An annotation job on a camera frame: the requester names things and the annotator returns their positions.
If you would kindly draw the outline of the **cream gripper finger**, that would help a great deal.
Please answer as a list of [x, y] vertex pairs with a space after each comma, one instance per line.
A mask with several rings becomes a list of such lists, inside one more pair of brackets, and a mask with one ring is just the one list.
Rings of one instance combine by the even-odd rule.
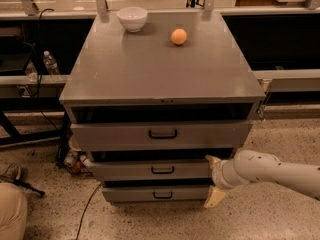
[[205, 208], [215, 207], [226, 196], [226, 192], [216, 186], [209, 188], [208, 197], [204, 203]]
[[221, 161], [220, 158], [211, 155], [206, 155], [205, 158], [208, 160], [210, 168], [213, 168], [215, 164]]

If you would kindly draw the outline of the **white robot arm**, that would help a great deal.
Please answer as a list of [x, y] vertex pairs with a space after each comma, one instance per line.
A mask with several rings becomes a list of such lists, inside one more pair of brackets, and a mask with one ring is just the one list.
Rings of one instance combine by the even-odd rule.
[[250, 150], [238, 152], [232, 159], [207, 155], [213, 184], [209, 187], [205, 208], [215, 207], [230, 189], [241, 185], [269, 182], [320, 200], [320, 166], [287, 163], [275, 155]]

